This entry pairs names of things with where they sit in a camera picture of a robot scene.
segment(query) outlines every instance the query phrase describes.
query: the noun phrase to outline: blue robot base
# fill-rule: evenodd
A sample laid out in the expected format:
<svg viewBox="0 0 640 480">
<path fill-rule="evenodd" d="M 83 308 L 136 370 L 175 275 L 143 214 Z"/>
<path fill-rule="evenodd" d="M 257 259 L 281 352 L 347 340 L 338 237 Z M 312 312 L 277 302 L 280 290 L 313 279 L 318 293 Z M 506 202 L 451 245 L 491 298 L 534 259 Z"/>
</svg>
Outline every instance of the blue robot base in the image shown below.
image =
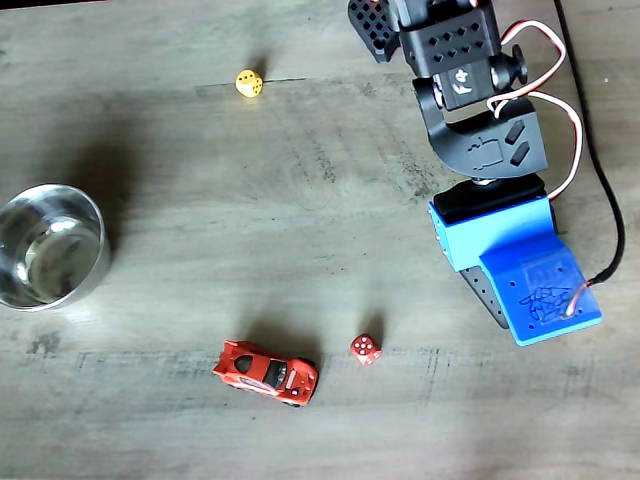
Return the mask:
<svg viewBox="0 0 640 480">
<path fill-rule="evenodd" d="M 585 279 L 569 248 L 555 233 L 547 197 L 459 223 L 429 212 L 437 239 L 456 272 L 480 267 L 487 276 L 513 338 L 527 346 L 600 323 L 590 290 L 576 313 L 565 311 Z"/>
</svg>

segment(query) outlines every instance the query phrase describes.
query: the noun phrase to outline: toy car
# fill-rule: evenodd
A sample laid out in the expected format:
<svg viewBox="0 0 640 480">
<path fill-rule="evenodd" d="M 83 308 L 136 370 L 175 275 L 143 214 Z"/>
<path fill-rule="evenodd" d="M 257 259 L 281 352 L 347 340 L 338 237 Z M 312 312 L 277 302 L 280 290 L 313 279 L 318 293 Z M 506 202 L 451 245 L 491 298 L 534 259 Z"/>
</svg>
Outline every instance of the toy car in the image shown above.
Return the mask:
<svg viewBox="0 0 640 480">
<path fill-rule="evenodd" d="M 291 407 L 309 403 L 318 382 L 313 362 L 266 353 L 249 342 L 224 342 L 213 373 L 235 388 L 273 397 Z"/>
</svg>

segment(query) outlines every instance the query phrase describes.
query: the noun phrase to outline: red and white wire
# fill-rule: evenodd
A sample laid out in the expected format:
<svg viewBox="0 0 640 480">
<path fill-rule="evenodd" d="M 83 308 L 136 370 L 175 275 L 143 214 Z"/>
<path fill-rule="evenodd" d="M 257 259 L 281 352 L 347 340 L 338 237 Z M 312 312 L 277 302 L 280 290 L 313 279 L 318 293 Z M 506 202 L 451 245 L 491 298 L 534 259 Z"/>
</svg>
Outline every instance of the red and white wire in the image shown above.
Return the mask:
<svg viewBox="0 0 640 480">
<path fill-rule="evenodd" d="M 573 295 L 573 298 L 569 302 L 567 309 L 564 311 L 565 318 L 571 318 L 576 314 L 576 307 L 578 306 L 578 300 L 580 300 L 582 293 L 590 286 L 591 286 L 591 282 L 586 281 L 578 287 L 578 290 L 576 290 L 576 293 Z"/>
<path fill-rule="evenodd" d="M 558 69 L 564 62 L 565 58 L 567 57 L 567 47 L 565 46 L 562 39 L 556 34 L 556 32 L 554 32 L 551 29 L 551 27 L 537 20 L 525 20 L 525 21 L 516 23 L 513 27 L 511 27 L 507 31 L 507 33 L 504 34 L 504 36 L 502 37 L 501 44 L 503 46 L 506 45 L 511 40 L 513 40 L 516 37 L 516 35 L 518 35 L 522 30 L 530 27 L 540 30 L 549 40 L 551 40 L 551 43 L 553 43 L 555 47 L 558 49 L 560 58 L 555 63 L 555 65 L 547 71 L 547 73 L 545 73 L 535 81 L 528 83 L 525 86 L 518 88 L 517 90 L 514 90 L 512 92 L 501 93 L 498 95 L 494 95 L 493 97 L 490 97 L 487 100 L 487 107 L 491 111 L 494 111 L 493 105 L 497 102 L 502 102 L 504 100 L 513 100 L 515 98 L 519 98 L 524 95 L 527 95 L 528 93 L 540 88 L 542 85 L 544 85 L 544 83 L 547 80 L 549 80 L 558 71 Z"/>
</svg>

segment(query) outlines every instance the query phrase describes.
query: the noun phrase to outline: wood grain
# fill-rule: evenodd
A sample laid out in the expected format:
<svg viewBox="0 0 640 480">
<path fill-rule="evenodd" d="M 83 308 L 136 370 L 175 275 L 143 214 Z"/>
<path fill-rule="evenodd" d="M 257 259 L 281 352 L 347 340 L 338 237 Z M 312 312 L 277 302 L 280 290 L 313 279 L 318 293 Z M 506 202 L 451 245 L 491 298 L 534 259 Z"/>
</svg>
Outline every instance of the wood grain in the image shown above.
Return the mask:
<svg viewBox="0 0 640 480">
<path fill-rule="evenodd" d="M 552 2 L 496 2 L 500 24 Z M 631 479 L 640 472 L 640 9 L 566 1 L 598 147 L 629 229 L 597 327 L 520 349 L 451 269 L 434 157 L 400 56 L 342 1 L 111 0 L 0 14 L 0 201 L 96 198 L 113 268 L 64 310 L 0 311 L 0 478 Z M 535 72 L 553 58 L 523 34 Z M 265 61 L 263 94 L 232 81 Z M 575 104 L 568 67 L 546 89 Z M 571 127 L 540 105 L 562 180 Z M 556 202 L 587 274 L 615 235 L 588 157 Z M 372 368 L 348 345 L 383 337 Z M 311 406 L 226 388 L 226 338 L 318 359 Z"/>
</svg>

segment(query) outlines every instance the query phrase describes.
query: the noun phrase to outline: stainless steel bowl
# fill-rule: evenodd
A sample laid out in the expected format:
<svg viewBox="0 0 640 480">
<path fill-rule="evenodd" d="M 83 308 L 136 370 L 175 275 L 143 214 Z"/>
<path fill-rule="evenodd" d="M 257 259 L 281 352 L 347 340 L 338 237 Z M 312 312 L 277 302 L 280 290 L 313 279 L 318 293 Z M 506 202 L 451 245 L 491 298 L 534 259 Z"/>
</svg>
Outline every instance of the stainless steel bowl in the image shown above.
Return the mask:
<svg viewBox="0 0 640 480">
<path fill-rule="evenodd" d="M 98 206 L 81 190 L 40 185 L 0 209 L 0 303 L 40 311 L 90 293 L 110 264 Z"/>
</svg>

